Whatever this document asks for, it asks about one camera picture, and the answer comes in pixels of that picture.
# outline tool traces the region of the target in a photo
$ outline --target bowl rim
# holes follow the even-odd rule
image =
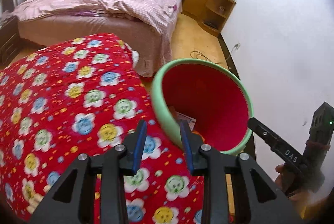
[[[165,131],[166,135],[175,143],[177,146],[182,148],[182,142],[181,142],[181,136],[180,136],[180,127],[178,123],[173,118],[172,114],[169,112],[168,106],[165,102],[165,99],[163,97],[163,91],[162,91],[162,81],[165,76],[165,74],[172,68],[182,65],[182,64],[200,64],[204,66],[211,67],[213,69],[216,69],[220,71],[221,73],[227,75],[229,78],[231,78],[239,87],[241,90],[248,107],[248,116],[249,118],[254,117],[254,110],[253,110],[253,104],[252,101],[243,86],[243,84],[240,82],[240,80],[232,74],[227,69],[221,67],[218,64],[214,64],[209,61],[200,60],[200,59],[192,59],[192,58],[186,58],[186,59],[177,59],[173,60],[167,64],[165,64],[162,68],[159,69],[157,74],[155,75],[153,82],[152,82],[152,88],[151,88],[151,99],[152,99],[152,106],[154,109],[154,112],[156,114],[156,117],[160,123],[161,128]],[[241,140],[241,142],[236,145],[234,148],[226,151],[221,151],[222,153],[231,154],[231,155],[237,155],[240,153],[246,146],[249,138],[252,135],[252,130],[247,128],[246,134],[244,138]]]

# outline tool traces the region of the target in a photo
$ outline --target floral blanket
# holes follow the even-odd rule
[[[190,176],[183,152],[160,129],[122,40],[97,34],[45,48],[0,72],[0,80],[0,192],[19,217],[29,220],[80,153],[104,153],[144,119],[141,168],[124,179],[129,221],[200,223],[203,179]]]

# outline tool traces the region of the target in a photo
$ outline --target metal screw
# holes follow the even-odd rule
[[[239,157],[240,157],[241,160],[244,160],[244,161],[249,159],[249,155],[247,153],[244,153],[244,152],[240,153]]]
[[[201,149],[204,150],[204,151],[209,151],[209,150],[211,150],[211,146],[208,145],[208,144],[203,144],[203,145],[201,145]]]
[[[117,146],[115,147],[115,150],[117,150],[117,151],[122,151],[122,150],[124,150],[124,149],[125,149],[125,146],[124,146],[123,144],[117,145]]]
[[[85,154],[85,153],[79,154],[78,159],[80,161],[86,160],[87,159],[87,154]]]

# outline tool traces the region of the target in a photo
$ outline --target pink bedding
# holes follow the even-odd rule
[[[160,67],[171,61],[170,41],[176,26],[182,2],[177,1],[177,10],[169,19],[166,32],[158,34],[144,22],[122,18],[54,15],[33,21],[19,22],[21,38],[44,46],[55,45],[73,38],[97,33],[114,33],[139,52],[136,72],[151,77]]]
[[[152,26],[159,33],[167,31],[178,0],[27,0],[13,14],[21,22],[62,14],[68,10],[102,10],[128,14]]]

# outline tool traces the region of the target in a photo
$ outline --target pink duvet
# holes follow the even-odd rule
[[[30,21],[66,10],[104,10],[128,14],[153,27],[158,34],[167,32],[170,17],[178,0],[27,0],[13,12],[19,20]]]

